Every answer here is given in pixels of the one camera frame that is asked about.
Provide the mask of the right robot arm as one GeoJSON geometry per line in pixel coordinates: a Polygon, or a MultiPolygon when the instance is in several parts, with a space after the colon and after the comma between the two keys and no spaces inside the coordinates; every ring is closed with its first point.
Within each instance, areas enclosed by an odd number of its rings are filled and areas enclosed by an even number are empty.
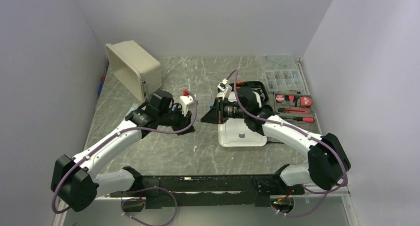
{"type": "Polygon", "coordinates": [[[216,97],[201,122],[222,125],[230,119],[243,119],[249,130],[279,140],[307,157],[307,162],[283,166],[277,172],[273,180],[277,193],[308,183],[325,191],[347,184],[351,163],[336,135],[312,133],[285,121],[271,106],[261,104],[260,95],[250,87],[241,87],[234,95],[233,102],[224,96],[216,97]]]}

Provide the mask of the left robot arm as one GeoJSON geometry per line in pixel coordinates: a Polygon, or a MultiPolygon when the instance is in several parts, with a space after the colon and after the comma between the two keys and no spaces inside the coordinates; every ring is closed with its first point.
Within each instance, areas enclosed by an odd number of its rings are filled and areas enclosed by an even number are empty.
{"type": "Polygon", "coordinates": [[[51,207],[54,213],[62,214],[67,209],[79,212],[96,198],[125,191],[136,196],[142,190],[143,177],[131,167],[101,174],[101,170],[123,150],[145,138],[151,132],[182,135],[194,131],[193,124],[198,110],[198,101],[188,90],[183,91],[179,101],[158,90],[148,100],[129,112],[110,134],[81,153],[69,157],[60,156],[55,164],[51,182],[53,192],[51,207]],[[60,199],[67,209],[58,209],[60,199]]]}

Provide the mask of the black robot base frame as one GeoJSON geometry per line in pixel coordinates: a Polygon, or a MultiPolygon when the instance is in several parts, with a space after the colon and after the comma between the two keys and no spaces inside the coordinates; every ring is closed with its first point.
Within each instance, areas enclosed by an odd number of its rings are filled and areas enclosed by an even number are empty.
{"type": "Polygon", "coordinates": [[[146,209],[179,206],[253,205],[269,207],[276,197],[303,195],[300,185],[288,186],[279,173],[234,175],[140,175],[113,198],[141,197],[146,209]]]}

